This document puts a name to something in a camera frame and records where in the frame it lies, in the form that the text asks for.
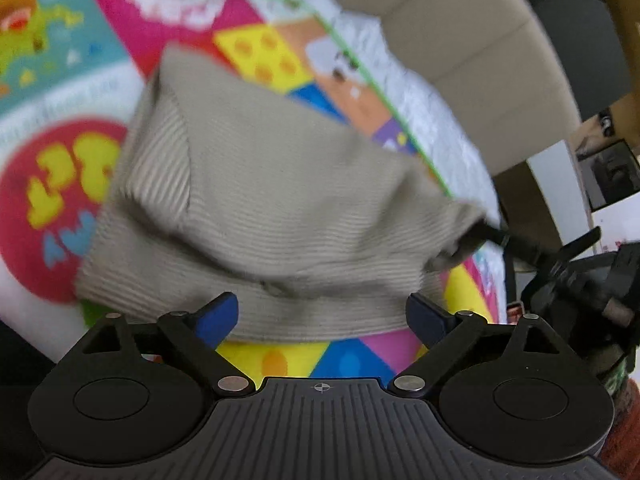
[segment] orange fabric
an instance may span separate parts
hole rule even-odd
[[[621,480],[640,480],[640,392],[632,380],[626,384],[629,396],[600,453],[600,461]]]

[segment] colorful play mat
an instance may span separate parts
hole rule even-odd
[[[76,300],[74,276],[127,121],[169,42],[423,158],[446,192],[495,217],[491,180],[449,109],[362,20],[332,0],[0,0],[2,319],[57,360],[102,315]],[[449,310],[504,321],[501,270],[483,248],[444,274]],[[259,384],[268,375],[387,381],[423,350],[404,330],[219,351]]]

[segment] orange dot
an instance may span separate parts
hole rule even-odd
[[[255,78],[262,84],[268,85],[273,81],[273,72],[266,65],[255,67]]]
[[[280,62],[280,68],[284,73],[289,75],[294,75],[296,73],[296,65],[292,62],[292,60],[287,59],[286,57],[282,59]]]
[[[239,38],[238,40],[236,40],[236,43],[234,44],[234,49],[238,54],[242,54],[243,56],[247,56],[247,57],[249,57],[254,50],[253,47],[251,46],[251,43],[249,43],[247,40],[243,40],[242,38]]]
[[[273,34],[269,34],[268,32],[265,32],[262,35],[260,42],[262,43],[262,46],[267,50],[273,50],[278,46],[278,40],[273,37]]]
[[[265,377],[286,377],[288,371],[287,358],[279,350],[270,350],[262,358],[262,374]]]

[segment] yellow letter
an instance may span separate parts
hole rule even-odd
[[[65,208],[60,193],[47,193],[39,178],[32,176],[27,186],[27,199],[31,208],[27,220],[34,229],[42,229],[53,222]]]
[[[73,184],[76,179],[76,167],[64,144],[50,145],[36,158],[41,170],[46,171],[49,189],[61,191]]]
[[[85,132],[74,142],[74,154],[82,166],[80,184],[92,202],[100,204],[107,195],[119,153],[118,143],[98,132]]]

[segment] corduroy fabric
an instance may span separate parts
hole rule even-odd
[[[78,273],[80,298],[141,319],[225,291],[233,338],[335,340],[405,327],[411,292],[482,212],[421,161],[169,47],[124,143]]]

